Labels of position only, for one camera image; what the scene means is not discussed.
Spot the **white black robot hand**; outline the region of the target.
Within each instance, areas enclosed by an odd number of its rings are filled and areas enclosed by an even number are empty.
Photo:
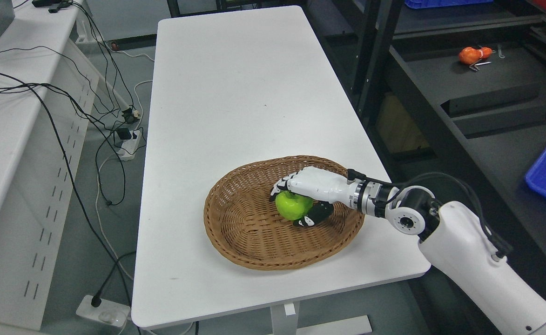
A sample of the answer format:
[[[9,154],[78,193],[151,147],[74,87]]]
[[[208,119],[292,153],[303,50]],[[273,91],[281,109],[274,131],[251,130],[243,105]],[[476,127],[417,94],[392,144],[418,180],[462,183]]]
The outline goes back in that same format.
[[[294,219],[295,226],[309,228],[328,218],[333,212],[332,204],[336,202],[356,209],[360,188],[363,184],[363,181],[349,182],[341,174],[307,166],[279,179],[271,189],[270,201],[275,201],[282,191],[289,191],[323,203],[324,205],[313,206],[309,212]]]

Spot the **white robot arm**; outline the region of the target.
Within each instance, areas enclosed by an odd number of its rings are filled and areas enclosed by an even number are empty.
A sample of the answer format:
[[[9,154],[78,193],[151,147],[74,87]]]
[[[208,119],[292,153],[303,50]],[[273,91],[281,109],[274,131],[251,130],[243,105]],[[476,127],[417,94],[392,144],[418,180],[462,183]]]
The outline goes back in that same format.
[[[460,188],[472,208],[441,203],[420,183],[446,180]],[[512,247],[487,225],[475,191],[449,174],[420,174],[402,184],[374,180],[353,169],[346,184],[349,206],[386,219],[417,235],[426,259],[456,283],[503,335],[546,335],[546,301],[507,263]]]

